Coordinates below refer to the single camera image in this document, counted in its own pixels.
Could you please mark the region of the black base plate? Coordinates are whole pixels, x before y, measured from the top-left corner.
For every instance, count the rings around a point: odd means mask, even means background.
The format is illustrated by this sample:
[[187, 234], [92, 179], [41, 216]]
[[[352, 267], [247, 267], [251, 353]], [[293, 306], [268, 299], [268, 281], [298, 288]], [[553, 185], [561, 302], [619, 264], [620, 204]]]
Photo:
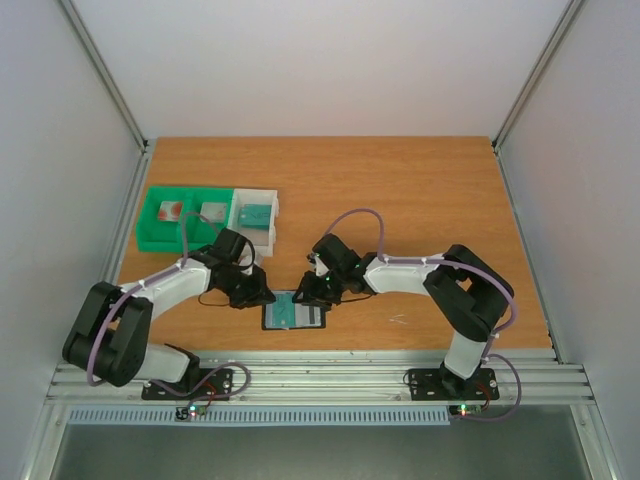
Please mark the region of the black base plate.
[[209, 376], [197, 390], [189, 395], [176, 395], [155, 383], [150, 383], [148, 386], [142, 387], [141, 399], [145, 401], [186, 401], [198, 397], [209, 397], [212, 394], [228, 394], [233, 386], [233, 370], [231, 368], [224, 368], [214, 375]]
[[500, 393], [493, 369], [479, 368], [467, 380], [446, 373], [443, 368], [413, 368], [405, 372], [403, 382], [414, 401], [498, 400]]

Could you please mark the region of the grey aluminium frame rail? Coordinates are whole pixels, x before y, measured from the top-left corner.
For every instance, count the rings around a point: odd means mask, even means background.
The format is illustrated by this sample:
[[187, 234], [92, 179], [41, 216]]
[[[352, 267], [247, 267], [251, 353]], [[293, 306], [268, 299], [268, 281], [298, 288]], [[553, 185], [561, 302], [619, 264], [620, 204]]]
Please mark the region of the grey aluminium frame rail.
[[148, 146], [148, 140], [143, 134], [138, 122], [135, 120], [131, 109], [118, 87], [75, 2], [72, 0], [56, 0], [55, 4], [60, 8], [61, 13], [68, 22], [72, 33], [79, 41], [89, 63], [105, 88], [121, 119], [124, 121], [134, 143], [141, 152], [145, 152]]

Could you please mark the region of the teal VIP card stack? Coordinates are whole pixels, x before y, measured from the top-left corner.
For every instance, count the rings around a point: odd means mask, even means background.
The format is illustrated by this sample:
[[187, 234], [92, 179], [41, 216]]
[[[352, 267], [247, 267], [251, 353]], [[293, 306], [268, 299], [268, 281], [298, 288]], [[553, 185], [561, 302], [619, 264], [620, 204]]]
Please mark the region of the teal VIP card stack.
[[271, 225], [272, 208], [267, 204], [244, 204], [238, 214], [241, 228], [268, 230]]

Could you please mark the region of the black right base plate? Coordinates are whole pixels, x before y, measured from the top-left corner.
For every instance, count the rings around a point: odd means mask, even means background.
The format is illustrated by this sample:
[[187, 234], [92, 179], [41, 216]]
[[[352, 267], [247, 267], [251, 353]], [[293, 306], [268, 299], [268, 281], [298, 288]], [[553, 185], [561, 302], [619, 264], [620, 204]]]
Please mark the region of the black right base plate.
[[479, 368], [467, 380], [446, 373], [443, 368], [413, 368], [405, 372], [403, 382], [414, 401], [498, 400], [500, 393], [493, 369]]

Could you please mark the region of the grey card with red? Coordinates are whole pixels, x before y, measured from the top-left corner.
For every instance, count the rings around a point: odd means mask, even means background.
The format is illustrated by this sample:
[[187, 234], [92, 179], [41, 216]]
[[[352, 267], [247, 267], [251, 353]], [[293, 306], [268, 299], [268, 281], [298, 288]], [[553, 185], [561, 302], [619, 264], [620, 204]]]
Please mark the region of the grey card with red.
[[227, 202], [203, 202], [200, 214], [209, 222], [224, 224], [227, 219]]

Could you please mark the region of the white plastic bin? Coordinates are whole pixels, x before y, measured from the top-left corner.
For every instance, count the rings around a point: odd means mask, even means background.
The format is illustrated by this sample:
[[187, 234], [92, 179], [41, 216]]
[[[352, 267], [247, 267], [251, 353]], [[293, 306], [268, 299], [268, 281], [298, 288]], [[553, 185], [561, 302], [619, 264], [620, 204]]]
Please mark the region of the white plastic bin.
[[274, 255], [275, 220], [279, 215], [277, 190], [235, 188], [227, 227], [248, 238], [263, 257]]

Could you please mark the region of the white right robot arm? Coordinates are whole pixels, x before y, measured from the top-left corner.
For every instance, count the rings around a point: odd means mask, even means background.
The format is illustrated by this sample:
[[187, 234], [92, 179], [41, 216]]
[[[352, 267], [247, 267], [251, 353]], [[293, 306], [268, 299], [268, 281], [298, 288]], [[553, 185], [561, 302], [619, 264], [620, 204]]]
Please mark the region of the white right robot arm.
[[454, 330], [439, 367], [442, 387], [452, 398], [475, 387], [499, 320], [517, 314], [513, 288], [463, 245], [434, 256], [359, 256], [336, 235], [327, 234], [313, 247], [309, 262], [312, 269], [293, 295], [295, 304], [329, 310], [344, 302], [346, 292], [431, 298]]

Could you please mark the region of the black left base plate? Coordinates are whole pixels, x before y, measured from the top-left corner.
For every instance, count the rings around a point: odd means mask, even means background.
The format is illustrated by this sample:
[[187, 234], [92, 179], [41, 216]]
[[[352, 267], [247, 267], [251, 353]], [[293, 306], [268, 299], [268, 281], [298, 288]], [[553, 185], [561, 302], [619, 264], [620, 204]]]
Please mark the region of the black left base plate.
[[186, 401], [198, 397], [209, 397], [212, 394], [228, 394], [233, 386], [233, 370], [231, 368], [224, 368], [214, 375], [209, 376], [197, 390], [189, 395], [176, 395], [155, 383], [150, 383], [148, 386], [142, 387], [141, 399], [145, 401]]

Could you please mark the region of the red patterned card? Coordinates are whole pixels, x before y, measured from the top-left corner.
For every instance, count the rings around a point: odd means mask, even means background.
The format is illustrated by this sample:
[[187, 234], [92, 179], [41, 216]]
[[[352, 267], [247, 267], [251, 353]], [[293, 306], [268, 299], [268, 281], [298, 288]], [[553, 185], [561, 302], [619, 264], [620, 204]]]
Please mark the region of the red patterned card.
[[157, 219], [162, 222], [178, 222], [183, 210], [181, 201], [162, 201], [160, 203]]

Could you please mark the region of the green plastic bin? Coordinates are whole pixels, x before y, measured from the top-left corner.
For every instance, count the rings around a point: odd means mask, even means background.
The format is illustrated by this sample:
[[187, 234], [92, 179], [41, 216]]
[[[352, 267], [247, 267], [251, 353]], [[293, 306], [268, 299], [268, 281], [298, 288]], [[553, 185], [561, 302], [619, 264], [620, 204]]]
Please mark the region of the green plastic bin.
[[233, 193], [219, 187], [149, 187], [136, 224], [138, 250], [181, 253], [182, 226], [190, 250], [212, 243], [228, 223]]

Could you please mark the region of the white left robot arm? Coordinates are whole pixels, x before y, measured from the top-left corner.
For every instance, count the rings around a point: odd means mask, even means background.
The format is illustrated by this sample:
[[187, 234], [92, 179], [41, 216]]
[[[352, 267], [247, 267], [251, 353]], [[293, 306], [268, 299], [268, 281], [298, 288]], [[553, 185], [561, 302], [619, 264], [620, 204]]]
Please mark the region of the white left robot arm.
[[64, 342], [63, 360], [84, 370], [91, 386], [147, 380], [179, 398], [192, 397], [205, 382], [198, 358], [176, 346], [150, 343], [151, 324], [213, 290], [225, 294], [233, 309], [274, 303], [265, 271], [242, 257], [254, 250], [246, 237], [223, 229], [213, 243], [145, 279], [94, 284]]

